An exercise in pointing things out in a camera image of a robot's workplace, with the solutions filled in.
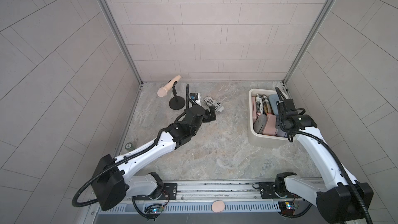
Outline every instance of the metal profile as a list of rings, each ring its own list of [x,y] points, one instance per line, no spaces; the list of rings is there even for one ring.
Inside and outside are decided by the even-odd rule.
[[[315,34],[318,32],[319,28],[321,27],[323,21],[325,20],[327,14],[331,10],[335,1],[336,0],[326,0],[324,5],[322,6],[321,11],[319,12],[314,24],[312,25],[310,31],[308,32],[307,37],[305,38],[303,44],[300,47],[300,50],[298,51],[296,58],[293,60],[293,63],[291,65],[289,71],[287,72],[285,78],[282,80],[282,82],[285,85],[291,78],[293,71],[296,69],[301,58],[304,56],[304,54],[307,51],[308,47],[310,46],[312,40],[314,39]]]

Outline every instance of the black bracket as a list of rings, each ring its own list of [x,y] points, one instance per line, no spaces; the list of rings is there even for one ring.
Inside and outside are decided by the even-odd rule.
[[[167,196],[168,200],[175,200],[177,198],[177,184],[176,183],[165,183],[163,185],[162,190],[166,192],[166,196]],[[160,196],[157,198],[151,198],[148,195],[138,195],[135,197],[135,199],[138,201],[152,201],[152,200],[164,201],[164,200],[166,200],[166,197],[164,196],[164,194],[160,194]]]

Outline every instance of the cable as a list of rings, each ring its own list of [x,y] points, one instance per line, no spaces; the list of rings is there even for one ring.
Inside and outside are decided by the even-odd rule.
[[[278,212],[278,213],[279,213],[281,216],[283,216],[283,217],[287,217],[287,218],[294,219],[294,218],[302,217],[303,215],[305,215],[305,214],[308,212],[308,210],[310,210],[311,206],[312,206],[312,204],[311,204],[311,203],[308,203],[308,206],[307,206],[301,213],[296,214],[296,215],[285,215],[285,214],[283,214],[283,213],[281,213],[281,212]]]
[[[103,174],[109,172],[111,169],[121,165],[122,163],[125,163],[131,159],[133,159],[134,157],[138,157],[141,156],[142,154],[144,154],[145,152],[151,150],[153,147],[155,147],[160,139],[160,136],[162,134],[162,132],[166,130],[166,128],[162,128],[159,130],[157,137],[155,138],[154,142],[147,148],[143,149],[140,152],[137,152],[136,154],[131,155],[130,157],[127,157],[123,160],[120,160],[117,163],[112,164],[111,166],[107,167],[106,169],[104,169],[102,172],[98,173],[97,175],[93,176],[90,180],[88,180],[74,195],[73,199],[72,199],[72,206],[73,207],[84,207],[84,206],[88,206],[91,205],[93,203],[98,202],[98,199],[94,199],[94,200],[90,200],[90,201],[86,201],[86,202],[77,202],[77,199],[79,198],[79,196],[82,194],[82,192],[88,187],[90,186],[94,181],[96,181],[98,178],[100,178]]]
[[[185,111],[187,111],[189,108],[189,84],[187,84],[187,87],[185,88],[185,100],[187,103],[187,106],[185,107]]]
[[[280,89],[276,87],[276,91],[279,95]],[[365,219],[366,219],[366,223],[367,224],[372,224],[372,219],[369,215],[368,209],[365,205],[365,202],[363,201],[361,195],[359,194],[359,192],[357,191],[357,189],[355,188],[354,184],[351,182],[350,177],[348,176],[346,170],[344,169],[343,165],[341,164],[339,158],[336,156],[336,154],[333,152],[333,150],[326,144],[326,142],[320,138],[318,138],[315,135],[312,135],[310,133],[307,132],[301,132],[301,131],[291,131],[291,130],[285,130],[283,124],[282,124],[282,119],[284,119],[284,114],[285,112],[283,111],[283,104],[284,102],[281,101],[279,102],[279,109],[278,112],[280,115],[279,116],[279,127],[281,128],[282,131],[288,133],[288,134],[300,134],[300,135],[305,135],[307,137],[310,137],[312,139],[315,139],[316,141],[318,141],[323,147],[325,147],[325,149],[331,154],[331,156],[333,157],[334,161],[336,162],[337,166],[339,167],[339,170],[342,174],[342,176],[344,177],[344,179],[346,180],[346,182],[348,183],[348,186],[351,189],[351,192],[354,194],[355,199],[357,200],[359,206],[361,207],[363,213],[365,214]]]

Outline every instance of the sponge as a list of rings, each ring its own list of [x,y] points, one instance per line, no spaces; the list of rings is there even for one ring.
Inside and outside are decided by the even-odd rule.
[[[279,101],[279,96],[274,93],[268,96],[269,103],[271,105],[272,111],[274,115],[279,115],[278,106],[276,106],[276,102]]]

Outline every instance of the wires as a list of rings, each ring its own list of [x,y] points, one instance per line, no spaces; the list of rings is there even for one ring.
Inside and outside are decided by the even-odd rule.
[[[97,175],[93,176],[90,180],[88,180],[74,195],[73,199],[72,199],[72,206],[73,207],[84,207],[84,206],[88,206],[91,205],[93,203],[98,202],[98,199],[94,199],[94,200],[90,200],[90,201],[86,201],[86,202],[77,202],[77,199],[79,198],[79,196],[82,194],[82,192],[88,187],[90,186],[94,181],[96,181],[98,178],[100,178],[102,175],[104,175],[105,173],[111,171],[113,168],[121,165],[122,163],[125,163],[131,159],[133,159],[134,157],[138,157],[141,156],[142,154],[144,154],[145,152],[151,150],[153,147],[155,147],[160,139],[160,136],[162,134],[162,132],[166,130],[166,128],[162,128],[159,130],[157,137],[155,138],[154,142],[147,148],[143,149],[140,152],[137,152],[136,154],[131,155],[130,157],[127,157],[123,160],[120,160],[117,163],[112,164],[111,166],[107,167],[106,169],[104,169],[102,172],[98,173]]]
[[[146,218],[147,220],[155,220],[157,217],[160,216],[160,214],[164,211],[164,208],[166,207],[166,205],[169,203],[170,201],[170,196],[166,191],[162,191],[162,194],[164,195],[164,197],[166,198],[166,200],[164,201],[164,204],[161,203],[155,203],[152,204],[148,207],[145,208],[143,213],[137,206],[136,202],[135,202],[135,196],[132,197],[132,204],[135,208],[135,210],[144,218]]]

